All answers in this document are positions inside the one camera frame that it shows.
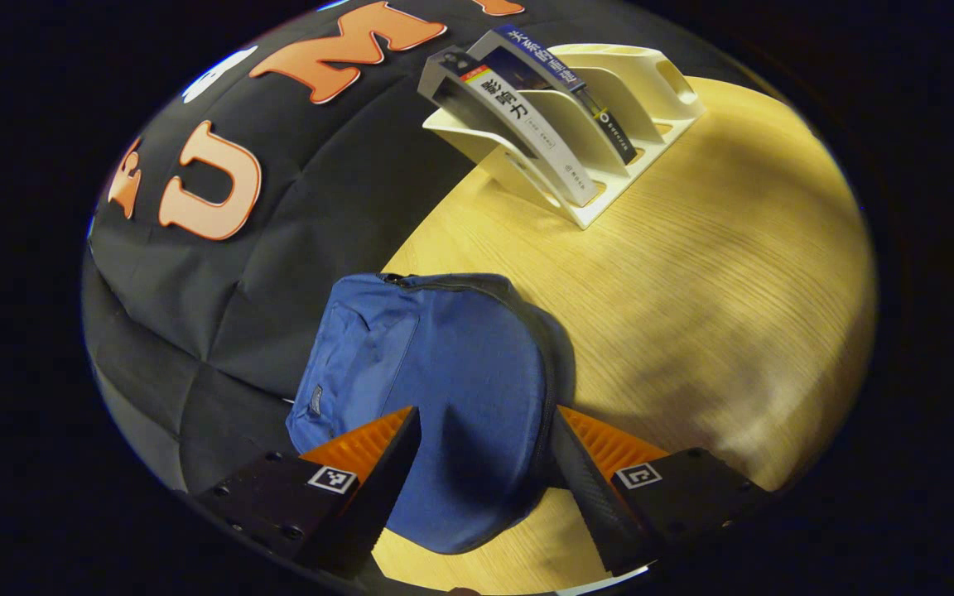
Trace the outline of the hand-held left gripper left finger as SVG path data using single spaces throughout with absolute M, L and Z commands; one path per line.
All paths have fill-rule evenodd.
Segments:
M 210 521 L 273 559 L 356 576 L 371 558 L 422 438 L 391 412 L 298 456 L 268 452 L 196 495 Z

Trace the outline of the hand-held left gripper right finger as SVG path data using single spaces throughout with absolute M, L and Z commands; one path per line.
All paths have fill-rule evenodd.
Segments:
M 722 542 L 773 502 L 707 449 L 669 453 L 569 407 L 554 415 L 552 453 L 614 576 Z

